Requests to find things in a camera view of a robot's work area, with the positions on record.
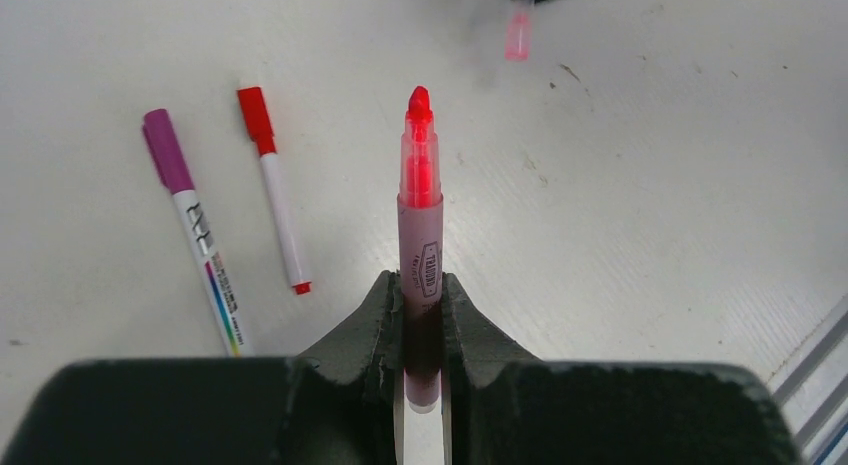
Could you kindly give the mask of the red pen cap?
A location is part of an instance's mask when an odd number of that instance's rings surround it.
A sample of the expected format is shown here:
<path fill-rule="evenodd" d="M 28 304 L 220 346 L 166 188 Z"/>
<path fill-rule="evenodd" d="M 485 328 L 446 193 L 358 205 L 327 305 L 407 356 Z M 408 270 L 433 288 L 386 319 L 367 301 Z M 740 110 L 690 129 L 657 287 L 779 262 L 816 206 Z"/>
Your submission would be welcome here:
<path fill-rule="evenodd" d="M 237 98 L 248 137 L 256 145 L 258 155 L 276 153 L 274 131 L 262 89 L 258 86 L 238 89 Z"/>

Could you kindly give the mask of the aluminium mounting rail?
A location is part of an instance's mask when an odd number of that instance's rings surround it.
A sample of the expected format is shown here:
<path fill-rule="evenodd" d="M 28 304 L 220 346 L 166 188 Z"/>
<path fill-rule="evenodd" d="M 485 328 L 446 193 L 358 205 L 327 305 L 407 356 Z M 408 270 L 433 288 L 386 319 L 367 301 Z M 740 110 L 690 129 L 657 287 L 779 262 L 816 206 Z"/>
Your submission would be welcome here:
<path fill-rule="evenodd" d="M 847 299 L 769 380 L 808 464 L 847 462 Z"/>

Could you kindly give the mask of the pink translucent pen cap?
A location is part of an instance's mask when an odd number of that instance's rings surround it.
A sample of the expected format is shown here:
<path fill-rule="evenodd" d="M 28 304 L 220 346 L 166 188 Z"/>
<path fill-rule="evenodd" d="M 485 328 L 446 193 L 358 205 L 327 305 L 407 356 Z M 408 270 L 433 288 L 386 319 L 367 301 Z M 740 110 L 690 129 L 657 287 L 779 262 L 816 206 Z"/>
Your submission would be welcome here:
<path fill-rule="evenodd" d="M 524 61 L 530 53 L 535 0 L 511 0 L 510 6 L 504 56 L 509 61 Z"/>

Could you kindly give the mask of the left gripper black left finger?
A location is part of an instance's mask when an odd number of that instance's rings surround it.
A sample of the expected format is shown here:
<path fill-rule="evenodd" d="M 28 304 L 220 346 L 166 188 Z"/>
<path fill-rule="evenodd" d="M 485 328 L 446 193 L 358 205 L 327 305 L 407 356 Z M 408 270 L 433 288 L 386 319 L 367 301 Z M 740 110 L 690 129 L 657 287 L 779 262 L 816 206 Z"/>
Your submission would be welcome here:
<path fill-rule="evenodd" d="M 399 277 L 383 271 L 361 304 L 297 357 L 292 463 L 402 463 L 402 322 Z"/>

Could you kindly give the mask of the white pen red tip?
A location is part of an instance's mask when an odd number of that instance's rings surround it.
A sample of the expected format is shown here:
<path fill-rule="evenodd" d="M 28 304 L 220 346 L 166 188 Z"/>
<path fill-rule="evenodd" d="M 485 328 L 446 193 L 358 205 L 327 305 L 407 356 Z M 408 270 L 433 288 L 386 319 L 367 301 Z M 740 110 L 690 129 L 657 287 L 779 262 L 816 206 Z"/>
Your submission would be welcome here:
<path fill-rule="evenodd" d="M 296 295 L 308 294 L 312 290 L 312 275 L 304 244 L 297 231 L 294 208 L 289 200 L 287 177 L 278 150 L 276 153 L 258 157 L 287 281 Z"/>

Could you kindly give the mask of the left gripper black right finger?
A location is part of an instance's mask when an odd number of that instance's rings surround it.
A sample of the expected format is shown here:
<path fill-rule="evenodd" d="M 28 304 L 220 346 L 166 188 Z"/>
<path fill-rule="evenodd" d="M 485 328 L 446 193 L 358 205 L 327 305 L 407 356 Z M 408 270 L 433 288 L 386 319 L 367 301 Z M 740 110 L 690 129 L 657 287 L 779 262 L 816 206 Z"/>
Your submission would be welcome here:
<path fill-rule="evenodd" d="M 443 276 L 441 370 L 444 459 L 494 464 L 514 420 L 502 372 L 538 358 L 489 320 L 456 275 Z"/>

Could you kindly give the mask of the magenta pen cap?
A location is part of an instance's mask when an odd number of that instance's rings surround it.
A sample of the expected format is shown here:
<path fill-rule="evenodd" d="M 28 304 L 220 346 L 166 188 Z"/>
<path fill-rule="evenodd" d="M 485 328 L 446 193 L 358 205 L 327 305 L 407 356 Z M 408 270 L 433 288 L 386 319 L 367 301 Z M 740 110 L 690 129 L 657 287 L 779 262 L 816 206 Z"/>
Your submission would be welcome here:
<path fill-rule="evenodd" d="M 190 171 L 166 109 L 143 117 L 142 133 L 158 177 L 171 194 L 194 190 Z"/>

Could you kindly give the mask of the pink purple pen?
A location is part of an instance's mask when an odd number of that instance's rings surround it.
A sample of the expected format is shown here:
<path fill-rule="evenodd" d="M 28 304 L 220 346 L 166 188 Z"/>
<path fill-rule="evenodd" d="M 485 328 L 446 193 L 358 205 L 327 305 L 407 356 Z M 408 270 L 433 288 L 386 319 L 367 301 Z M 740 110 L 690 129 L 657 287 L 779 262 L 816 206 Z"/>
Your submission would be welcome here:
<path fill-rule="evenodd" d="M 433 410 L 440 395 L 443 215 L 435 116 L 429 91 L 417 86 L 400 139 L 397 219 L 405 395 L 420 414 Z"/>

